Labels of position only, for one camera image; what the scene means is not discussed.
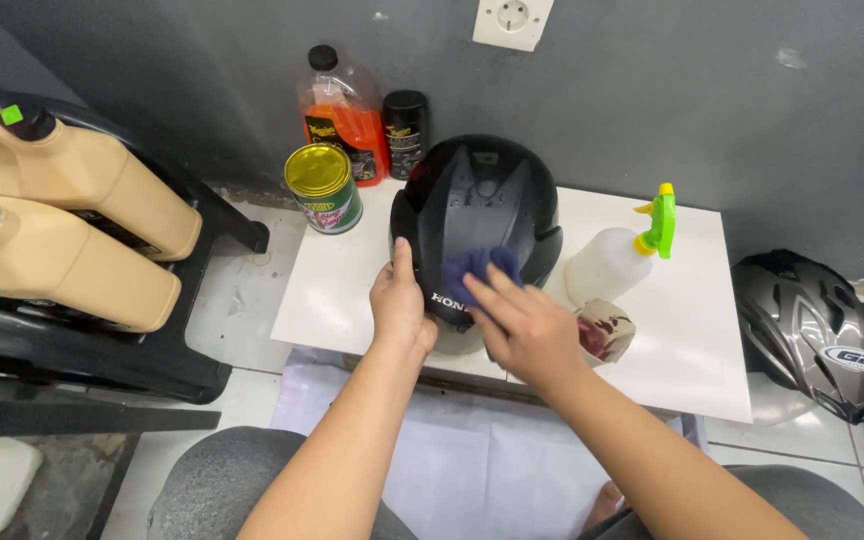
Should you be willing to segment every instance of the black cap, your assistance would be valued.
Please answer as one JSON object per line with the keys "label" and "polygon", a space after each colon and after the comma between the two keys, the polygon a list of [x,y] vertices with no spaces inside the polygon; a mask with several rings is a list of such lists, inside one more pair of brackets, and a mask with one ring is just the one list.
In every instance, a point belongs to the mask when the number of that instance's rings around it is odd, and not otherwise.
{"label": "black cap", "polygon": [[309,49],[309,66],[316,71],[331,71],[339,66],[339,55],[329,45],[316,45]]}
{"label": "black cap", "polygon": [[396,90],[389,92],[382,100],[382,106],[386,111],[409,111],[428,107],[426,94],[418,90]]}
{"label": "black cap", "polygon": [[42,141],[56,129],[56,117],[40,104],[17,103],[0,111],[0,126],[22,141]]}

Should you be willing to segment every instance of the white table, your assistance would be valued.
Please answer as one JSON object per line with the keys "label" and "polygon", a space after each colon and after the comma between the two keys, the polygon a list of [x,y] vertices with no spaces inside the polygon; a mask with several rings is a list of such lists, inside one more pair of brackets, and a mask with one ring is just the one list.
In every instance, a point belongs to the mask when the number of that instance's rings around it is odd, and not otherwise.
{"label": "white table", "polygon": [[[365,354],[373,337],[369,289],[389,261],[389,211],[403,186],[387,178],[361,189],[365,214],[348,232],[306,227],[272,339]],[[564,242],[545,291],[574,310],[563,286],[565,263],[602,229],[648,229],[649,218],[632,211],[642,204],[560,187]],[[682,206],[677,216],[672,258],[656,257],[652,275],[615,302],[637,326],[635,339],[618,363],[597,371],[643,406],[751,422],[721,216]],[[464,336],[440,331],[425,365],[518,383],[488,360],[475,328]]]}

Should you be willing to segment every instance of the black container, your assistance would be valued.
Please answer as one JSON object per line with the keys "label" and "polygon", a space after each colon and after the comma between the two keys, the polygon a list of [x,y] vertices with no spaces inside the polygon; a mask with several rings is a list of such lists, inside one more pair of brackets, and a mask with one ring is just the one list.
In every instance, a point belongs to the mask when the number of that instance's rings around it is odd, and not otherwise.
{"label": "black container", "polygon": [[428,152],[429,104],[422,92],[396,90],[382,101],[382,127],[389,143],[389,176],[409,180]]}

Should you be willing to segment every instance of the electrical outlet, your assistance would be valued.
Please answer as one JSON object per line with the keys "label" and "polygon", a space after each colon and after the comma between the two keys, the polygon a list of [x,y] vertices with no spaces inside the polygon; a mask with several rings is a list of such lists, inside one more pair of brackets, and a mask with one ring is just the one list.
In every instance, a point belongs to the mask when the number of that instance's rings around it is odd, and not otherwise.
{"label": "electrical outlet", "polygon": [[479,0],[472,41],[532,52],[546,30],[553,0]]}

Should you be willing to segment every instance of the foot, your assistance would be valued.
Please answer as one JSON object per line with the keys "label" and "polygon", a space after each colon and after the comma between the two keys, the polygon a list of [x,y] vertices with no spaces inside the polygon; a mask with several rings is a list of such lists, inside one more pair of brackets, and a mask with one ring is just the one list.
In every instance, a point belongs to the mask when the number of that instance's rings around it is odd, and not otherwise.
{"label": "foot", "polygon": [[599,492],[599,497],[595,499],[592,505],[592,511],[588,512],[588,518],[585,519],[585,524],[582,530],[586,530],[600,521],[612,516],[617,512],[616,505],[622,500],[622,492],[618,490],[615,482],[609,480],[602,491]]}

